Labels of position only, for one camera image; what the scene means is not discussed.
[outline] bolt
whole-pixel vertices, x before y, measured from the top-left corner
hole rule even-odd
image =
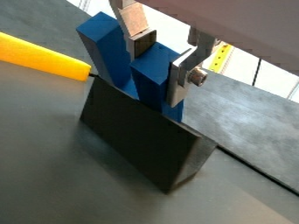
[[[208,78],[208,74],[196,66],[189,72],[189,82],[200,87]]]

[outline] blue wooden block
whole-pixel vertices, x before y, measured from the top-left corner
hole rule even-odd
[[[141,54],[130,63],[136,92],[140,101],[176,122],[182,119],[182,101],[174,108],[165,103],[168,71],[178,53],[160,43]]]
[[[137,99],[129,53],[117,21],[100,12],[77,27],[77,32],[101,78]]]

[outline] gray table surface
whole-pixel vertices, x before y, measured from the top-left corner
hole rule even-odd
[[[90,82],[0,62],[1,224],[299,223],[297,197],[220,150],[164,195],[80,122]]]
[[[299,104],[209,72],[182,122],[299,193]]]

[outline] yellow object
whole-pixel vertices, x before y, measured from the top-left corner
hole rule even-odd
[[[224,67],[224,61],[229,56],[229,52],[232,49],[232,45],[224,45],[217,51],[213,57],[213,60],[209,64],[209,70],[215,73],[219,73],[221,68]]]
[[[85,81],[90,65],[0,32],[0,60]]]

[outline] dark gray surface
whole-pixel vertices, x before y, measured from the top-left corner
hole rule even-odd
[[[0,32],[66,54],[92,65],[76,27],[89,15],[65,0],[1,0]]]
[[[209,72],[182,122],[299,193],[299,104]]]
[[[1,224],[299,223],[297,197],[219,150],[161,194],[80,122],[90,81],[0,62]]]

